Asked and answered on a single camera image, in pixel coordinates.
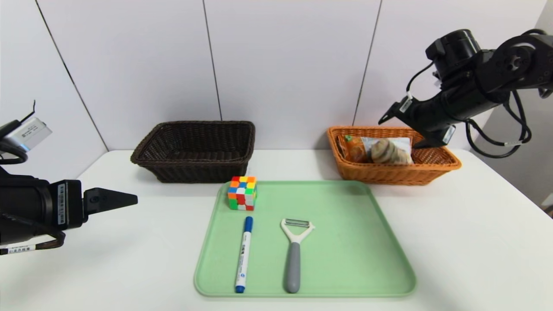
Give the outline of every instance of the white table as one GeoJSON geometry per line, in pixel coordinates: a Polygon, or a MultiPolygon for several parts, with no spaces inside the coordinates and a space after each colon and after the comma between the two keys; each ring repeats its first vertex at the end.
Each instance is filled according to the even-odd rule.
{"type": "MultiPolygon", "coordinates": [[[[466,151],[428,186],[371,185],[418,278],[399,299],[206,298],[192,278],[220,185],[162,184],[105,154],[84,189],[139,205],[92,215],[57,250],[0,257],[0,310],[553,310],[553,221],[466,151]]],[[[255,151],[261,180],[339,179],[330,151],[255,151]]]]}

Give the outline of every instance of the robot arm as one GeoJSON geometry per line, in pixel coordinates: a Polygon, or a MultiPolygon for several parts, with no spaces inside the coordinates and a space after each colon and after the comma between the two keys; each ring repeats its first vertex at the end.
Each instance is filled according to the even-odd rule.
{"type": "Polygon", "coordinates": [[[397,117],[419,132],[424,139],[415,148],[445,146],[455,132],[456,123],[464,122],[467,139],[477,152],[492,158],[513,154],[521,144],[531,138],[526,125],[524,110],[517,94],[518,89],[539,89],[540,97],[548,97],[553,90],[553,37],[542,30],[532,29],[523,35],[511,38],[497,50],[482,50],[470,30],[461,29],[433,42],[426,49],[426,56],[435,65],[441,91],[433,98],[419,101],[409,90],[411,82],[424,70],[419,71],[409,82],[407,96],[396,102],[378,122],[382,124],[397,117]],[[513,93],[520,116],[509,106],[513,93]],[[521,125],[518,141],[496,142],[487,137],[471,117],[496,106],[503,105],[521,125]],[[490,155],[480,151],[472,141],[473,126],[484,139],[498,146],[513,146],[503,155],[490,155]]]}
{"type": "MultiPolygon", "coordinates": [[[[27,152],[50,133],[46,124],[31,118],[0,127],[0,165],[27,160],[27,152]]],[[[81,192],[78,180],[50,184],[26,175],[11,175],[0,167],[0,245],[24,242],[35,236],[53,240],[36,245],[0,246],[0,255],[57,248],[64,244],[64,230],[78,228],[88,216],[138,203],[136,195],[89,189],[81,192]]]]}

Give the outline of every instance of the food package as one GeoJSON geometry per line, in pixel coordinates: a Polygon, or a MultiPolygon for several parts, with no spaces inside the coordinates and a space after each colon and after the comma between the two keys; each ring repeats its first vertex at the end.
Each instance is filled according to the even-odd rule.
{"type": "Polygon", "coordinates": [[[409,137],[338,136],[344,159],[354,163],[412,164],[409,137]]]}

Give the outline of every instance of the colorful cube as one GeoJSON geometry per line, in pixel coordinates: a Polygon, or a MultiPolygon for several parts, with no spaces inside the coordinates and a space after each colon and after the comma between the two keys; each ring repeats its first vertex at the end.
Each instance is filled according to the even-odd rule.
{"type": "Polygon", "coordinates": [[[253,211],[257,200],[257,181],[252,176],[233,177],[228,187],[228,204],[233,210],[253,211]]]}

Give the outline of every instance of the marker pen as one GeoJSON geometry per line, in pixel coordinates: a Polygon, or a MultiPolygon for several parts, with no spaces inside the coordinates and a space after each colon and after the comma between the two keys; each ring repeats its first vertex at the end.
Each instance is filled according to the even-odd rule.
{"type": "Polygon", "coordinates": [[[242,247],[238,259],[238,272],[236,273],[236,292],[243,293],[246,289],[246,274],[248,271],[249,244],[252,239],[253,218],[248,216],[244,222],[244,234],[242,235],[242,247]]]}

